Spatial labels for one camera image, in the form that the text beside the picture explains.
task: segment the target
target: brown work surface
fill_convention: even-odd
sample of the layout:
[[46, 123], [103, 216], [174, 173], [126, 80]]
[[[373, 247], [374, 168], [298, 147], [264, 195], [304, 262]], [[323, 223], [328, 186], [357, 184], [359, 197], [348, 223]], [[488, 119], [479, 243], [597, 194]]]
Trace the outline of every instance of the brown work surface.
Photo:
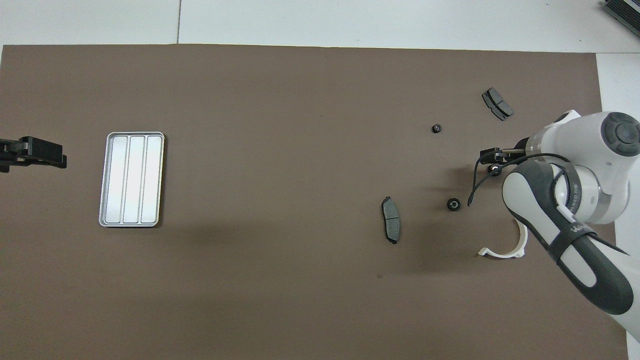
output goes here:
[[[626, 358], [537, 240], [476, 255], [517, 243], [503, 177], [445, 206], [481, 149], [600, 111], [594, 54], [5, 46], [0, 86], [1, 136], [68, 156], [0, 174], [3, 359]], [[166, 135], [156, 228], [98, 224], [112, 131]]]

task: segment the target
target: white floor tile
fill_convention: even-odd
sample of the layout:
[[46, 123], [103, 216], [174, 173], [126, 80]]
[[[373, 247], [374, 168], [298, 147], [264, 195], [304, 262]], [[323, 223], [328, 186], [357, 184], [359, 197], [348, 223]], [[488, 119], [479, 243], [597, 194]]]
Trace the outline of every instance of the white floor tile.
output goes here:
[[180, 43], [640, 52], [596, 0], [182, 0]]
[[[640, 119], [640, 54], [597, 54], [602, 109], [621, 111]], [[616, 220], [617, 245], [640, 258], [640, 162], [631, 173], [629, 204]], [[629, 360], [640, 360], [640, 344], [627, 336]]]
[[0, 44], [176, 43], [180, 0], [1, 0]]

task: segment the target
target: robotic arm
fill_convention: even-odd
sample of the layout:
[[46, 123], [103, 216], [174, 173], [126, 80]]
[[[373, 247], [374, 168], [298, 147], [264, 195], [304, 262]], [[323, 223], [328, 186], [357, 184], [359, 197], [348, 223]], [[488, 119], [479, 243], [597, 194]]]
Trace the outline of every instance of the robotic arm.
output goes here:
[[625, 209], [640, 123], [624, 113], [572, 110], [518, 144], [526, 155], [560, 157], [529, 158], [505, 178], [509, 212], [589, 301], [640, 340], [640, 261], [586, 225], [612, 222]]

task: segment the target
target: white curved part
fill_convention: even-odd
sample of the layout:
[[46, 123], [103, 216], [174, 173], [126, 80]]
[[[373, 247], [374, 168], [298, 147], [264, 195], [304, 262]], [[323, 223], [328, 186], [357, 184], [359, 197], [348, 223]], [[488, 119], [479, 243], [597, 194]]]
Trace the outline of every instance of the white curved part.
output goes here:
[[608, 224], [616, 220], [627, 207], [629, 202], [629, 182], [620, 183], [616, 191], [611, 195], [607, 211], [600, 218], [589, 219], [594, 224]]
[[524, 256], [524, 248], [525, 246], [527, 246], [527, 240], [529, 239], [529, 232], [527, 230], [527, 227], [524, 226], [523, 223], [519, 222], [518, 219], [514, 219], [514, 220], [516, 220], [516, 223], [518, 223], [518, 228], [520, 229], [520, 240], [518, 240], [518, 245], [516, 245], [515, 249], [513, 249], [512, 251], [509, 251], [506, 254], [498, 254], [497, 252], [492, 251], [488, 247], [483, 247], [478, 252], [478, 255], [482, 255], [482, 256], [489, 255], [499, 259], [521, 258], [522, 256]]

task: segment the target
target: metal tray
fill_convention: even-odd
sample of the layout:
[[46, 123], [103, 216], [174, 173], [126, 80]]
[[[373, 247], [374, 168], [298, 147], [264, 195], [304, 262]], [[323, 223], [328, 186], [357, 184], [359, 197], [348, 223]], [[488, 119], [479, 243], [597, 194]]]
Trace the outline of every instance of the metal tray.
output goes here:
[[99, 223], [106, 227], [152, 227], [160, 215], [164, 134], [111, 133], [102, 173]]

